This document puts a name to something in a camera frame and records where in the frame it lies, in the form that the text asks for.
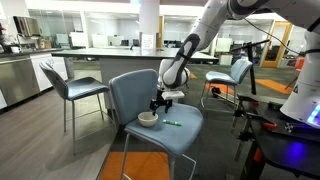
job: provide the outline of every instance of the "desk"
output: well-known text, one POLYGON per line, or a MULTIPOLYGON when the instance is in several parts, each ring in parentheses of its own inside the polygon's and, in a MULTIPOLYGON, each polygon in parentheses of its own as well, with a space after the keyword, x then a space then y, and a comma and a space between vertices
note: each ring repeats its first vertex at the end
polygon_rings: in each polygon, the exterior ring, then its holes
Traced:
POLYGON ((320 179, 320 143, 273 133, 254 120, 250 128, 255 140, 243 167, 241 180, 259 179, 265 163, 295 175, 320 179), (257 149, 261 150, 260 161, 257 161, 257 149))

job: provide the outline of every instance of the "chair seat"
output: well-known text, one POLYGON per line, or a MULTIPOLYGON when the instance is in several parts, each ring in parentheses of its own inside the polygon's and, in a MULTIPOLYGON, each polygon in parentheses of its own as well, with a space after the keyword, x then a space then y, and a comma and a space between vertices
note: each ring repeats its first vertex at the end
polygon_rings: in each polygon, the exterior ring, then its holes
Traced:
POLYGON ((216 71, 209 71, 206 74, 206 80, 209 83, 237 85, 237 83, 229 75, 216 71))
POLYGON ((173 103, 168 113, 165 106, 157 109, 159 116, 153 127, 145 128, 136 119, 127 124, 125 131, 138 138, 150 141, 167 151, 170 155, 181 156, 193 143, 202 126, 201 112, 192 106, 173 103), (163 120, 181 122, 182 126, 163 123, 163 120))
POLYGON ((67 100, 73 101, 87 96, 95 95, 102 92, 108 92, 109 87, 95 80, 92 77, 77 79, 67 83, 68 98, 67 100))

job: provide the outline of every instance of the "chair leg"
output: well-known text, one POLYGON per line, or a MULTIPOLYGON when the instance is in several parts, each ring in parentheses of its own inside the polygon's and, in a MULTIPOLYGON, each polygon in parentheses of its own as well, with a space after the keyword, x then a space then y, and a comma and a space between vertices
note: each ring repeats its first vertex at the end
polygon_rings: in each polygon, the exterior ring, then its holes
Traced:
POLYGON ((211 83, 209 83, 209 88, 208 88, 208 90, 207 90, 206 99, 205 99, 205 101, 204 101, 204 103, 203 103, 203 108, 204 108, 204 109, 205 109, 205 106, 207 105, 210 87, 211 87, 211 83))
POLYGON ((204 93, 204 89, 206 88, 206 83, 207 81, 204 81, 204 85, 203 85, 203 89, 202 89, 202 94, 201 94, 201 98, 200 98, 200 104, 202 107, 204 107, 204 104, 203 104, 203 93, 204 93))
POLYGON ((192 162, 193 162, 193 168, 192 168, 191 175, 190 175, 190 178, 189 178, 189 180, 192 180, 192 177, 193 177, 194 171, 196 170, 197 161, 195 161, 195 160, 191 159, 190 157, 188 157, 188 156, 186 156, 186 155, 184 155, 184 154, 182 154, 182 156, 183 156, 183 157, 185 157, 185 158, 187 158, 187 159, 189 159, 190 161, 192 161, 192 162))
POLYGON ((67 123, 67 100, 63 102, 63 128, 64 132, 66 132, 66 123, 67 123))
POLYGON ((288 86, 287 86, 286 88, 284 88, 284 89, 288 89, 288 87, 290 87, 291 84, 294 83, 297 79, 298 79, 298 77, 295 77, 295 78, 288 84, 288 86))
POLYGON ((170 180, 174 180, 174 167, 176 163, 176 158, 171 157, 170 159, 170 180))
POLYGON ((236 86, 233 86, 233 104, 234 104, 234 110, 236 110, 237 108, 237 99, 236 99, 236 96, 237 96, 237 89, 236 89, 236 86))
POLYGON ((107 96, 108 96, 108 102, 109 102, 109 106, 110 106, 110 113, 111 113, 111 121, 113 122, 113 125, 114 125, 114 129, 115 131, 117 132, 117 124, 116 124, 116 119, 115 119, 115 116, 113 114, 113 107, 112 107, 112 98, 110 96, 109 93, 107 93, 107 96))
POLYGON ((227 86, 227 94, 226 94, 226 100, 228 101, 228 95, 229 95, 229 86, 228 85, 226 85, 227 86))
POLYGON ((73 155, 76 154, 76 121, 75 121, 75 104, 72 101, 72 143, 73 143, 73 155))
POLYGON ((101 108, 101 102, 100 102, 99 94, 97 94, 97 97, 98 97, 98 101, 99 101, 99 107, 100 107, 101 118, 102 118, 102 120, 104 120, 104 118, 103 118, 103 113, 102 113, 102 108, 101 108))
POLYGON ((126 164, 126 158, 127 158, 127 150, 128 150, 129 140, 130 140, 130 134, 128 133, 128 134, 127 134, 127 138, 126 138, 126 143, 125 143, 125 146, 124 146, 122 166, 121 166, 121 172, 120 172, 120 180, 122 180, 122 177, 125 176, 125 175, 124 175, 124 166, 125 166, 125 164, 126 164))

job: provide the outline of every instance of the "marker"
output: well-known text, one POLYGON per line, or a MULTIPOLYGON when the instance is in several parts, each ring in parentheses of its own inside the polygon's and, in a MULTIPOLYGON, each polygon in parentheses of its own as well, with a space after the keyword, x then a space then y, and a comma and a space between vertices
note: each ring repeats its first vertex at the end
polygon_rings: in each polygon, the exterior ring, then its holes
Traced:
POLYGON ((175 122, 175 121, 163 120, 163 123, 171 124, 171 125, 175 125, 175 126, 182 126, 182 124, 180 122, 175 122))

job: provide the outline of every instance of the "white bowl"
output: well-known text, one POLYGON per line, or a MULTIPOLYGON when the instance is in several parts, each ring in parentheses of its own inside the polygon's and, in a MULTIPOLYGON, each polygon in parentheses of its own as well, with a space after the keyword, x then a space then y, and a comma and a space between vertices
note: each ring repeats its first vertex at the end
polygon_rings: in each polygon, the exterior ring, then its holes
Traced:
POLYGON ((142 112, 138 115, 139 122, 144 127, 151 127, 157 123, 158 115, 152 112, 142 112))

